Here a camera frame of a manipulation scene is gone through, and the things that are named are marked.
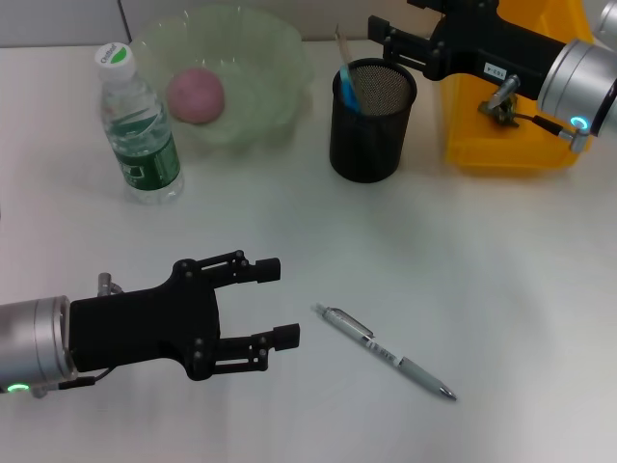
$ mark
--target green bottle label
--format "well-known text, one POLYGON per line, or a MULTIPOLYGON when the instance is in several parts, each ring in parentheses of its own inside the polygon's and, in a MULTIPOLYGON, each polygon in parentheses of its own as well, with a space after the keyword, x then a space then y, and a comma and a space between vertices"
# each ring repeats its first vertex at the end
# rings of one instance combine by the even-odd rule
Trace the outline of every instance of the green bottle label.
POLYGON ((174 136, 159 151, 145 156, 126 156, 116 152, 126 183, 138 190, 159 190, 172 183, 180 172, 174 136))

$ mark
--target wall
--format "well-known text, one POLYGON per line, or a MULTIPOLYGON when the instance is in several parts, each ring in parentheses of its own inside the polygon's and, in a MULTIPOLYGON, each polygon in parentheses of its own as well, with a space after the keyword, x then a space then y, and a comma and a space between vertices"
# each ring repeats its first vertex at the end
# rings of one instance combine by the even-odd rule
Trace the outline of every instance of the wall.
MULTIPOLYGON (((215 0, 122 0, 133 35, 168 14, 215 0)), ((584 0, 592 25, 607 0, 584 0)), ((351 38, 366 34, 376 14, 415 34, 429 34, 439 16, 405 0, 238 0, 259 5, 300 29, 307 39, 328 40, 337 23, 351 38)), ((0 0, 0 46, 83 45, 126 41, 117 0, 0 0)))
POLYGON ((0 0, 0 46, 126 41, 116 0, 0 0))
MULTIPOLYGON (((159 17, 216 0, 122 0, 133 36, 159 17)), ((295 25, 304 38, 330 40, 336 24, 350 38, 366 37, 366 21, 372 14, 390 20, 416 34, 429 34, 439 15, 411 7, 405 0, 240 0, 240 5, 259 6, 295 25)))

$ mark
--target pen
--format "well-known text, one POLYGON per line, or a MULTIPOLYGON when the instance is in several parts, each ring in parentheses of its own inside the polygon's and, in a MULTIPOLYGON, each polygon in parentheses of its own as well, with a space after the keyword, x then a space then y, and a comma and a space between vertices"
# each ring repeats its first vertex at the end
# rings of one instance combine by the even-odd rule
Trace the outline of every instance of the pen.
POLYGON ((313 309, 323 317, 324 320, 334 325, 339 331, 342 331, 349 337, 353 338, 360 344, 364 345, 368 350, 382 357, 388 363, 393 365, 405 376, 415 381, 427 391, 433 394, 441 395, 451 400, 456 400, 456 395, 445 386, 443 382, 437 379, 432 374, 420 368, 407 357, 401 357, 392 353, 391 349, 383 347, 375 340, 375 335, 372 331, 359 323, 348 313, 341 309, 332 307, 324 307, 317 304, 313 309))

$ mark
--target green indicator light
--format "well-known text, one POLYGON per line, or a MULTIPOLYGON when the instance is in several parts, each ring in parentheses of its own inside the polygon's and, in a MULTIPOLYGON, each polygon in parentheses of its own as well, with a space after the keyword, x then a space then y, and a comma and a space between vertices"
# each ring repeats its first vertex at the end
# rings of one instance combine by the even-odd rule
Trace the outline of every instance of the green indicator light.
POLYGON ((26 386, 25 384, 13 384, 12 386, 9 386, 7 391, 14 393, 16 391, 28 391, 29 389, 30 386, 26 386))

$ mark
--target white tabletop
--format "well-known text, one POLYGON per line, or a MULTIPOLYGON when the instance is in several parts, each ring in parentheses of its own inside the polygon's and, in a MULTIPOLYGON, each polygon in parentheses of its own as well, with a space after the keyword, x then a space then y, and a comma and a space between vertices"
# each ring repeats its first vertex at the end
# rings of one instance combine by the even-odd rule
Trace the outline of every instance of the white tabletop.
MULTIPOLYGON (((355 56, 379 47, 352 43, 355 56)), ((91 47, 0 50, 0 303, 157 286, 179 259, 243 249, 282 280, 217 291, 223 335, 299 322, 267 372, 192 382, 167 360, 94 388, 0 397, 11 463, 615 461, 617 159, 464 177, 441 162, 437 86, 416 77, 401 169, 330 167, 332 43, 307 43, 311 104, 287 144, 182 146, 177 203, 128 203, 98 117, 91 47), (459 396, 427 394, 310 312, 347 310, 459 396)))

